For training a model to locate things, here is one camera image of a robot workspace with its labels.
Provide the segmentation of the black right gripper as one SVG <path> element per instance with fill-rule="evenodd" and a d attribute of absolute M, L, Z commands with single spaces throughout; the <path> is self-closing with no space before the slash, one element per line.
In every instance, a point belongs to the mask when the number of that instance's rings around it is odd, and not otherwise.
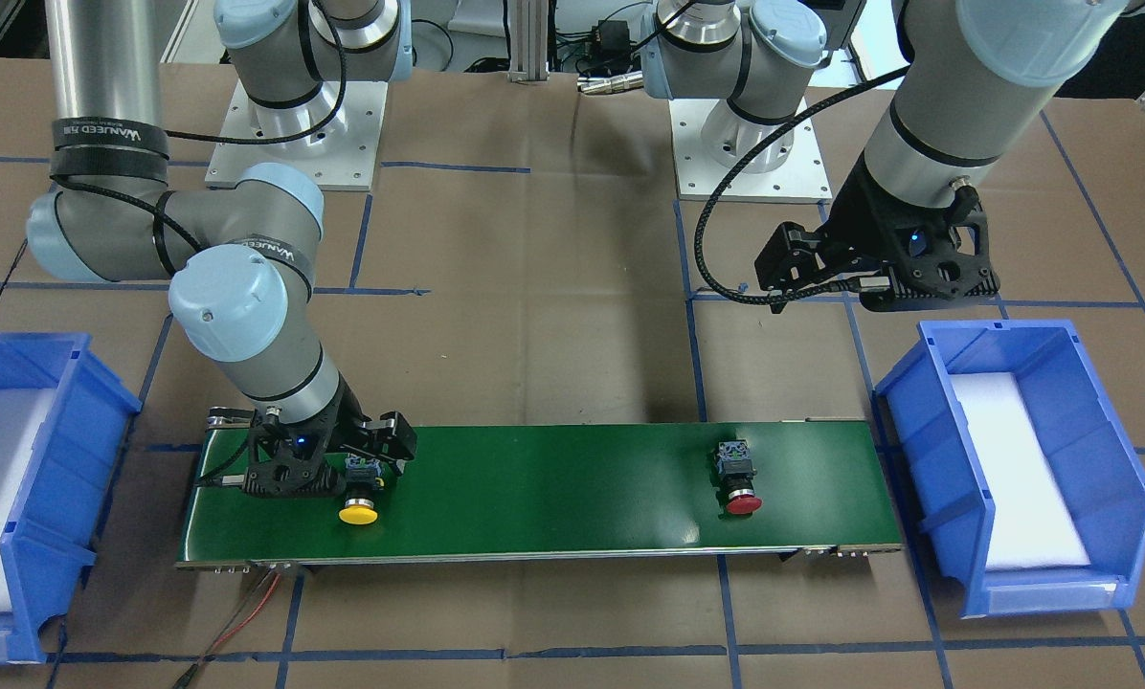
<path fill-rule="evenodd" d="M 371 456 L 403 475 L 414 461 L 416 431 L 401 411 L 386 411 L 372 420 L 363 414 L 355 393 L 339 379 L 335 395 L 318 414 L 291 426 L 291 451 L 300 459 L 318 459 L 333 451 Z"/>

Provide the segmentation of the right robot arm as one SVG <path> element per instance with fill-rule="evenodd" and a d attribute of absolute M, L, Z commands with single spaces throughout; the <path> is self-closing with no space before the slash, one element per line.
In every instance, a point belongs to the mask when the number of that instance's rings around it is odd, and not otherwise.
<path fill-rule="evenodd" d="M 253 402 L 248 451 L 269 456 L 250 476 L 281 466 L 315 481 L 335 451 L 400 474 L 414 431 L 397 411 L 362 413 L 308 318 L 323 193 L 283 163 L 258 163 L 223 191 L 168 187 L 155 62 L 113 35 L 148 14 L 144 1 L 47 5 L 56 190 L 31 206 L 30 252 L 64 280 L 168 280 L 194 348 Z"/>

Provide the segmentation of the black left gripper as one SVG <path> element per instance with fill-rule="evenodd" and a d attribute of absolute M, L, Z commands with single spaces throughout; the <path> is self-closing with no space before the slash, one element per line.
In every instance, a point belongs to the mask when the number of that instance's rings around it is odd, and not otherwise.
<path fill-rule="evenodd" d="M 820 293 L 845 292 L 835 274 L 895 272 L 893 236 L 898 219 L 905 217 L 905 201 L 884 189 L 867 168 L 863 158 L 854 163 L 829 217 L 816 232 L 796 222 L 775 227 L 753 262 L 763 291 L 779 293 L 808 291 L 827 282 Z"/>

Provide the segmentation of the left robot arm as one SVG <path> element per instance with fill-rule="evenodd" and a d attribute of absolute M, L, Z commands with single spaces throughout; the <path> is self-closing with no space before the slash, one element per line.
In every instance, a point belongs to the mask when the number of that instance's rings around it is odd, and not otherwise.
<path fill-rule="evenodd" d="M 818 6 L 800 1 L 656 1 L 640 43 L 655 98 L 714 98 L 726 173 L 706 197 L 692 260 L 706 288 L 782 311 L 853 292 L 870 311 L 992 300 L 988 219 L 979 183 L 1063 84 L 1097 52 L 1129 1 L 897 1 L 905 66 L 800 108 L 829 53 Z M 775 228 L 756 258 L 759 290 L 706 266 L 706 224 L 752 163 L 790 144 L 813 114 L 897 84 L 816 230 Z"/>

